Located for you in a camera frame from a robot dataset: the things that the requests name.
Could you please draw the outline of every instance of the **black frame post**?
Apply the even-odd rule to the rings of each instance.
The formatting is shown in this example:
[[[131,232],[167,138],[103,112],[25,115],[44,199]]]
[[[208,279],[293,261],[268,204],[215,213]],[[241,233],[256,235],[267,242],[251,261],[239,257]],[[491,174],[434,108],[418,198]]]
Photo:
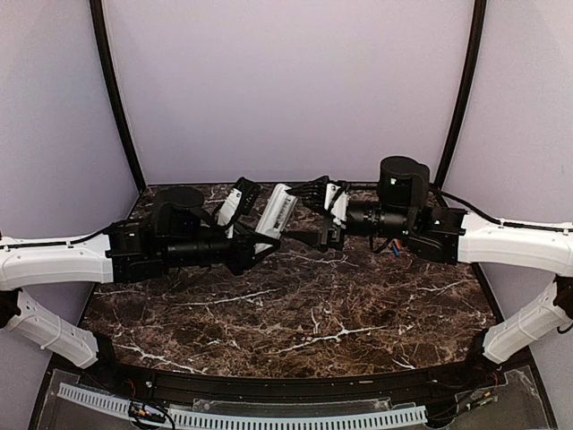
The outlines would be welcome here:
[[[117,86],[117,79],[115,78],[114,63],[109,49],[106,20],[101,0],[90,0],[90,9],[96,43],[98,44],[99,61],[101,62],[101,70],[104,74],[104,80],[106,81],[109,103],[111,104],[111,108],[114,112],[115,125],[117,126],[122,146],[124,147],[129,169],[132,171],[133,181],[141,193],[145,190],[147,184],[145,183],[145,178],[141,171],[141,165],[137,159],[135,147],[133,146],[132,135],[129,131],[129,126],[125,117],[124,104],[122,103],[122,99],[119,94],[119,87]]]
[[[462,123],[464,122],[467,101],[469,100],[469,93],[472,89],[472,82],[474,80],[477,55],[480,50],[480,42],[482,40],[486,4],[487,0],[475,0],[474,3],[472,28],[469,33],[469,41],[467,42],[466,61],[464,62],[462,80],[459,84],[458,98],[456,99],[454,114],[451,118],[451,124],[449,125],[446,144],[444,145],[444,150],[441,154],[440,165],[438,166],[438,171],[436,172],[436,177],[433,182],[438,188],[442,188],[446,182],[449,166],[454,158],[454,151],[456,150],[456,144],[458,143],[459,132],[462,128]]]

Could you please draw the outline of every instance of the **white wall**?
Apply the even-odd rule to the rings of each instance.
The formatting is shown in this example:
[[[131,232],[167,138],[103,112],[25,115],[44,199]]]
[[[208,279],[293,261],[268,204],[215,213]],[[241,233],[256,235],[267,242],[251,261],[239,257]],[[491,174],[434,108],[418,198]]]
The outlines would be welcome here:
[[[0,2],[0,165],[6,236],[89,233],[133,204],[88,1]],[[90,285],[29,292],[77,322]],[[0,429],[28,427],[49,357],[0,331]]]
[[[107,0],[151,184],[435,171],[473,2]]]
[[[573,220],[572,28],[571,2],[488,3],[448,191],[499,217]],[[552,279],[539,271],[484,268],[506,316]],[[560,428],[573,428],[570,335],[548,335],[533,352]]]

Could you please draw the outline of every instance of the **perforated white strip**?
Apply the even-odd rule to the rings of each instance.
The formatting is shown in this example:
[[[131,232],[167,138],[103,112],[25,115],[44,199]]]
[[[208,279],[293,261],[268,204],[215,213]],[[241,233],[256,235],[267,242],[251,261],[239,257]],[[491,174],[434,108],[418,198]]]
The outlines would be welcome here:
[[[67,383],[60,384],[57,396],[113,417],[128,419],[129,400],[126,399]],[[424,406],[342,417],[233,417],[175,408],[169,410],[169,415],[182,430],[384,430],[427,422]],[[170,424],[166,422],[163,427],[170,427]]]

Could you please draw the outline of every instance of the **brown marble surface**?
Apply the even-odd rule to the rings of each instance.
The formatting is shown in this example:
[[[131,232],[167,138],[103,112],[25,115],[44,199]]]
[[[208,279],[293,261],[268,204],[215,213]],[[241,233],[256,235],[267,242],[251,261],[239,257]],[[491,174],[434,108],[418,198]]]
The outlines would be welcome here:
[[[211,210],[230,185],[194,185]],[[157,187],[133,218],[149,213]],[[256,225],[265,186],[247,224]],[[288,229],[316,229],[302,204]],[[462,360],[492,312],[467,265],[372,254],[365,238],[321,254],[288,238],[241,277],[226,267],[96,291],[82,327],[100,331],[120,361],[178,372],[325,377],[396,372]]]

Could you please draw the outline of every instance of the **white plastic object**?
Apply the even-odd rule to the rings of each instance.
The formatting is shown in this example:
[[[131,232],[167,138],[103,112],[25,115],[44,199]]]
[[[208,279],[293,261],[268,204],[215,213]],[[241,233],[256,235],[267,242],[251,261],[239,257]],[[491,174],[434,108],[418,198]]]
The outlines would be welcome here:
[[[324,209],[328,210],[330,203],[340,187],[334,184],[326,185],[326,197],[324,199]],[[346,208],[348,207],[348,194],[342,193],[334,203],[330,213],[334,216],[333,222],[338,226],[344,227],[343,221],[346,221]]]
[[[101,391],[89,390],[68,383],[60,383],[57,393],[60,399],[69,400],[85,408],[96,410],[102,414],[122,419],[128,416],[128,399],[111,396]],[[194,412],[183,408],[169,408],[169,416],[173,418],[178,429],[211,430],[211,429],[267,429],[267,430],[385,430],[390,428],[411,428],[428,422],[425,406],[397,408],[381,412],[356,415],[338,415],[334,417],[244,417],[233,415],[217,415]],[[171,428],[169,421],[162,427]]]
[[[257,233],[274,239],[280,238],[298,200],[297,197],[288,194],[287,190],[290,190],[290,186],[284,184],[275,186],[255,229]],[[254,248],[255,253],[258,254],[269,247],[269,244],[257,244]]]
[[[543,335],[571,323],[565,311],[553,304],[556,295],[557,284],[553,282],[517,314],[491,327],[485,333],[483,355],[493,363],[503,363]]]
[[[233,190],[231,190],[231,193],[229,193],[229,195],[225,199],[223,206],[221,206],[221,209],[219,209],[218,211],[217,224],[219,224],[220,226],[224,226],[231,220],[233,215],[235,215],[236,208],[239,206],[239,202],[241,201],[241,195],[243,195],[243,193],[241,193],[236,188],[233,188]],[[231,237],[233,237],[233,226],[229,227],[226,233],[227,233],[227,238],[230,239]]]
[[[91,331],[71,325],[30,297],[26,291],[18,292],[20,315],[8,321],[6,329],[67,358],[85,369],[98,361],[98,341]]]
[[[567,232],[498,226],[475,213],[464,217],[466,230],[458,242],[459,262],[500,262],[573,276],[573,223],[542,224],[512,221],[536,226],[556,227]]]
[[[102,234],[78,245],[71,245],[72,241],[79,238],[81,236],[58,239],[0,239],[0,291],[54,282],[113,282],[113,264],[111,259],[106,257],[106,251],[110,248],[109,237]],[[45,242],[66,242],[67,245],[8,247]]]

